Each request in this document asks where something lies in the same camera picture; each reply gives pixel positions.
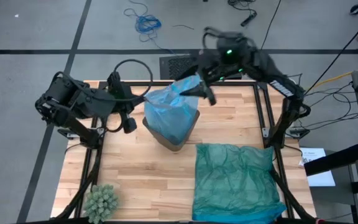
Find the green cloth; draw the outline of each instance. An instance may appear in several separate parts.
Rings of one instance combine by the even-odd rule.
[[[193,219],[271,223],[285,209],[269,174],[273,148],[198,144]]]

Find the plastic bag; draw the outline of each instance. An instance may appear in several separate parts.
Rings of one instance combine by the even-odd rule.
[[[180,96],[200,82],[198,75],[174,82],[162,90],[146,94],[144,113],[150,128],[172,144],[181,143],[196,116],[198,97]]]
[[[272,223],[286,206],[269,174],[273,148],[199,144],[193,220]]]

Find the floor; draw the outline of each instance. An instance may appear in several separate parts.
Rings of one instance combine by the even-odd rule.
[[[243,28],[239,24],[248,13],[229,7],[226,1],[141,2],[148,5],[149,13],[162,21],[156,43],[169,49],[201,48],[202,30],[206,26],[241,31],[261,46],[278,4],[278,0],[252,3],[258,16]],[[303,73],[301,86],[308,88],[331,63],[337,50],[358,30],[358,16],[348,14],[350,7],[357,3],[358,0],[282,0],[264,49],[280,49],[272,54],[278,68],[289,75]],[[135,18],[122,13],[127,7],[133,7],[138,13],[144,10],[140,5],[123,0],[0,0],[0,223],[16,222],[26,200],[46,127],[34,110],[34,101],[47,89],[55,72],[65,70],[80,80],[105,80],[119,61],[136,58],[151,67],[155,79],[160,77],[158,58],[169,52],[159,50],[153,42],[139,41],[134,29]],[[194,30],[173,27],[179,24]],[[295,52],[291,49],[304,50]],[[310,51],[318,49],[332,51],[320,51],[327,54]],[[354,41],[349,49],[358,49],[358,42]],[[324,79],[357,68],[357,52],[344,54]],[[122,79],[148,79],[144,69],[137,65],[123,65],[119,71]],[[350,77],[347,77],[317,90],[342,87],[349,82]],[[315,94],[307,97],[306,102],[312,104],[321,97]],[[347,104],[327,98],[313,106],[310,116],[302,122],[312,124],[337,118],[347,109]],[[358,112],[355,103],[352,111]],[[29,213],[21,214],[19,220],[46,220],[49,217],[65,143],[53,131],[34,199],[31,204],[26,204],[30,206]],[[302,146],[332,151],[355,143],[358,143],[358,119],[320,128],[301,140]],[[350,213],[348,205],[322,201],[315,201],[315,204],[321,218]],[[350,215],[336,220],[352,222]]]

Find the wooden tabletop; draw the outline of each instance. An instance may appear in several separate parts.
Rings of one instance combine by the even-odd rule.
[[[93,88],[99,85],[99,81],[88,83]],[[145,89],[143,86],[133,86],[132,92],[138,95]],[[137,123],[133,133],[107,133],[98,184],[112,184],[119,197],[119,209],[114,213],[113,220],[191,220],[195,144],[222,143],[263,148],[253,88],[214,86],[213,90],[217,98],[216,105],[210,106],[207,100],[199,100],[200,118],[188,142],[178,154],[161,146],[143,126],[144,104],[137,106],[131,113]],[[271,88],[269,95],[277,121],[281,113],[282,95]],[[269,123],[263,97],[261,102],[266,123]],[[91,119],[81,122],[87,127],[91,126]],[[114,129],[119,126],[119,122],[118,115],[111,115],[108,127]],[[68,147],[78,143],[79,140],[69,141]],[[299,147],[293,139],[286,140],[286,144]],[[76,194],[85,151],[84,147],[76,146],[66,153],[51,217],[62,212]],[[300,152],[284,148],[282,156],[289,189],[306,211],[316,216],[305,170],[298,165]]]

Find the green plant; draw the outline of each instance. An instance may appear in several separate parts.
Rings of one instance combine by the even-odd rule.
[[[86,195],[85,215],[89,222],[99,224],[111,217],[117,209],[117,197],[112,185],[92,186],[91,192]]]

